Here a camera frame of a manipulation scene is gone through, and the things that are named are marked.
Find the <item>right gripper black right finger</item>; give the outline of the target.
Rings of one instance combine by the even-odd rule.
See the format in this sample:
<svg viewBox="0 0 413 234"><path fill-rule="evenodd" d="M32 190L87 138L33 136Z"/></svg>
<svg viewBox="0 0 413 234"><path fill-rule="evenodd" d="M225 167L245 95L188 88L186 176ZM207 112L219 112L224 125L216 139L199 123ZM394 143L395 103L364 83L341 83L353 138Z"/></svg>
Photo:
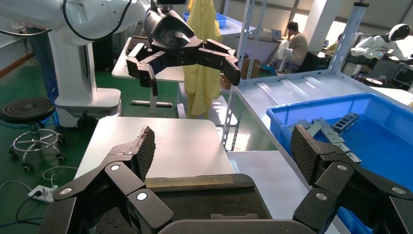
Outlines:
<svg viewBox="0 0 413 234"><path fill-rule="evenodd" d="M295 127L292 157L312 189L293 219L317 234L327 231L339 208L350 210L375 234L413 231L413 194L406 187L360 167L338 146Z"/></svg>

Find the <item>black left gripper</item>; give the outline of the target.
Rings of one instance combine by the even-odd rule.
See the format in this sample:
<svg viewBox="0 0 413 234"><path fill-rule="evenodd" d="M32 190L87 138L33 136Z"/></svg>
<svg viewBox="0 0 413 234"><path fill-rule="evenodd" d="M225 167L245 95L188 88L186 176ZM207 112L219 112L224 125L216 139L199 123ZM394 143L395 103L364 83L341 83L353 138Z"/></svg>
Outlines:
<svg viewBox="0 0 413 234"><path fill-rule="evenodd" d="M152 6L144 30L150 48L136 44L127 54L126 63L128 74L138 79L141 87L151 88L153 96L158 96L155 75L168 67L199 64L223 71L233 86L239 85L241 71L235 50L212 39L203 42L174 10Z"/></svg>

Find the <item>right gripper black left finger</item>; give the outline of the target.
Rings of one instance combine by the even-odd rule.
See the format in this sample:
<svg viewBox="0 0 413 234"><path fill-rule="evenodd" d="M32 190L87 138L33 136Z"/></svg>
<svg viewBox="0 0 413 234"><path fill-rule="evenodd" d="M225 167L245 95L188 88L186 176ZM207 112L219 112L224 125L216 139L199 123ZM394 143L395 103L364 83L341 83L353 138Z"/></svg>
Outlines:
<svg viewBox="0 0 413 234"><path fill-rule="evenodd" d="M173 212L145 185L155 148L149 126L135 140L112 147L96 168L54 193L39 232L88 234L113 208L136 234L161 231L171 223Z"/></svg>

